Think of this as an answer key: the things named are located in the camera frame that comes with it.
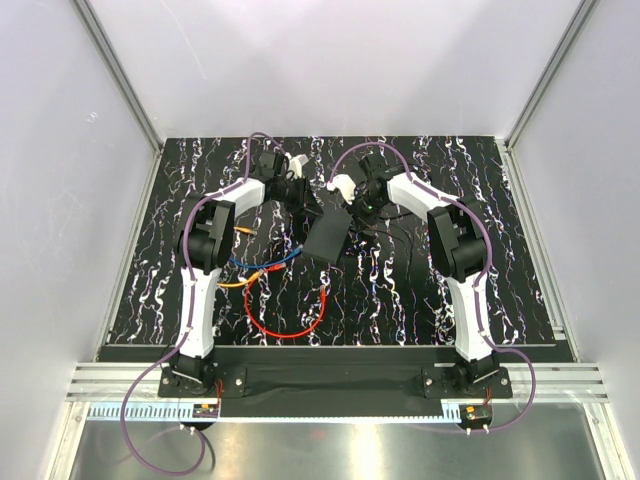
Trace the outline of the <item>black power adapter with cord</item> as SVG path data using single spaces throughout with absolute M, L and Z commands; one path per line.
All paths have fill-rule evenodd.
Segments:
M 388 181 L 393 176 L 395 176 L 396 174 L 400 174 L 400 173 L 404 172 L 404 167 L 402 165 L 397 164 L 397 165 L 394 165 L 394 166 L 389 166 L 383 159 L 381 159 L 379 157 L 374 157 L 372 154 L 363 156 L 358 161 L 358 166 L 362 170 L 362 172 L 364 173 L 365 179 L 363 181 L 361 181 L 359 184 L 356 185 L 355 195 L 356 195 L 356 192 L 359 189 L 361 189 L 362 187 L 366 186 L 367 184 L 385 184 L 386 187 L 387 187 Z M 344 206 L 346 207 L 346 210 L 350 213 L 350 206 L 351 205 L 348 205 L 347 203 L 344 203 Z M 381 211 L 381 215 L 379 217 L 379 220 L 377 221 L 377 223 L 375 225 L 377 225 L 380 222 L 391 222 L 392 223 L 393 221 L 400 220 L 401 218 L 404 218 L 404 217 L 407 217 L 407 216 L 411 215 L 410 211 L 407 211 L 405 213 L 395 214 L 395 215 L 392 215 L 392 216 L 384 215 L 383 214 L 383 209 Z M 354 226 L 354 224 L 353 224 L 353 219 L 352 219 L 352 227 L 351 227 L 351 229 L 354 232 L 358 232 L 358 233 L 364 232 L 365 230 L 374 231 L 374 226 L 375 225 L 367 227 L 367 228 L 356 228 Z M 410 234 L 408 231 L 406 231 L 405 229 L 401 228 L 400 226 L 398 226 L 396 224 L 392 223 L 391 227 L 395 227 L 406 238 L 406 241 L 404 241 L 403 239 L 399 239 L 399 242 L 403 243 L 405 251 L 406 251 L 407 261 L 406 261 L 406 273 L 405 273 L 404 282 L 408 282 L 409 279 L 410 279 L 410 270 L 411 270 L 411 264 L 412 264 L 412 260 L 413 260 L 414 236 L 412 234 Z

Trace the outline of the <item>black network switch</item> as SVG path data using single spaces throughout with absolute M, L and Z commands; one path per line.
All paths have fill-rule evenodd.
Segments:
M 351 215 L 344 209 L 325 212 L 314 221 L 302 247 L 302 256 L 336 264 L 348 236 L 351 220 Z

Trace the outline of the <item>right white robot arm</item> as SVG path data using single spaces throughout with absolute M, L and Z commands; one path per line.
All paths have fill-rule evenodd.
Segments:
M 372 223 L 391 203 L 427 223 L 431 262 L 445 278 L 454 312 L 458 360 L 447 377 L 463 395 L 480 395 L 499 370 L 486 300 L 490 243 L 480 203 L 446 194 L 403 166 L 391 167 L 373 155 L 362 157 L 358 165 L 365 182 L 348 194 L 356 224 Z

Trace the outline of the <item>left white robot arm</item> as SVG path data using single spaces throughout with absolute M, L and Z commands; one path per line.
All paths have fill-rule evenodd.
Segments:
M 174 248 L 180 267 L 180 328 L 172 355 L 166 359 L 181 384 L 196 396 L 215 386 L 212 331 L 219 277 L 229 262 L 236 217 L 268 201 L 293 214 L 319 216 L 322 210 L 303 167 L 305 154 L 264 152 L 247 176 L 212 193 L 187 196 L 176 230 Z

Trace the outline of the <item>left small connector board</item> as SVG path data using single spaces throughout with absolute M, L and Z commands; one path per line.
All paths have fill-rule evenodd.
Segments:
M 196 403 L 193 406 L 192 416 L 194 418 L 214 419 L 220 416 L 219 403 Z

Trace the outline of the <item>small connector board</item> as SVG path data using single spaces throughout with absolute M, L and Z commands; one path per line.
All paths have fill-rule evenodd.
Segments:
M 196 403 L 193 406 L 192 416 L 194 418 L 214 419 L 220 416 L 219 403 Z
M 466 422 L 490 424 L 493 418 L 493 409 L 489 404 L 466 405 L 462 408 L 461 419 Z

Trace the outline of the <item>right small connector board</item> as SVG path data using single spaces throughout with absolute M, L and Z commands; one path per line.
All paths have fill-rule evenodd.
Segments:
M 466 405 L 462 408 L 461 419 L 466 422 L 490 424 L 493 418 L 493 409 L 489 404 Z

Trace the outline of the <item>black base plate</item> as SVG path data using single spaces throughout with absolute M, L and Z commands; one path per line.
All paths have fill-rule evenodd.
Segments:
M 452 347 L 218 347 L 205 360 L 170 360 L 162 397 L 230 398 L 288 388 L 349 393 L 390 390 L 428 399 L 510 399 L 507 369 L 492 355 L 468 363 Z

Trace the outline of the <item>left aluminium frame post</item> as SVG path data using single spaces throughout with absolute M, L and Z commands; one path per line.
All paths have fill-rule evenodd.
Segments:
M 70 3 L 87 31 L 143 137 L 152 151 L 155 154 L 159 154 L 164 145 L 164 141 L 160 138 L 149 115 L 146 113 L 91 2 L 87 0 L 71 0 Z

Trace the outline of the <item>aluminium frame post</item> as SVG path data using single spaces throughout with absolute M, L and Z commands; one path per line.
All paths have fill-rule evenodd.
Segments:
M 598 0 L 581 0 L 578 3 L 522 111 L 518 115 L 514 126 L 504 138 L 504 145 L 507 150 L 513 150 L 524 134 L 526 127 L 538 110 L 547 91 L 552 86 L 561 67 L 567 60 L 571 50 L 582 31 L 586 28 L 587 23 L 598 5 Z
M 159 154 L 164 145 L 164 141 L 160 138 L 149 115 L 146 113 L 91 2 L 87 0 L 71 0 L 70 3 L 87 31 L 143 137 L 152 151 L 155 154 Z

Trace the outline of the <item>right aluminium frame post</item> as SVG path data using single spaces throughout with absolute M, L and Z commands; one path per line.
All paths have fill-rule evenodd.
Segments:
M 598 5 L 598 0 L 581 0 L 578 3 L 522 111 L 518 115 L 514 126 L 504 138 L 504 145 L 507 150 L 513 150 L 524 134 L 526 127 L 538 110 L 547 91 L 552 86 L 561 67 L 567 60 L 571 50 L 582 31 L 586 28 L 587 23 Z

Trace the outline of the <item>aluminium front rail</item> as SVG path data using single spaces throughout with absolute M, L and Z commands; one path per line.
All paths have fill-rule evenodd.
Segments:
M 81 363 L 72 376 L 68 401 L 115 401 L 133 388 L 135 399 L 180 398 L 172 389 L 198 391 L 186 380 L 156 367 L 146 374 L 144 364 Z M 448 366 L 409 365 L 231 365 L 220 369 L 223 394 L 230 398 L 257 395 L 276 389 L 313 391 L 394 390 L 447 401 L 462 399 L 448 379 Z M 607 393 L 598 368 L 588 363 L 542 363 L 529 369 L 523 364 L 507 364 L 491 379 L 494 399 L 514 398 L 520 402 L 529 393 L 538 402 L 565 398 L 578 402 L 603 402 Z

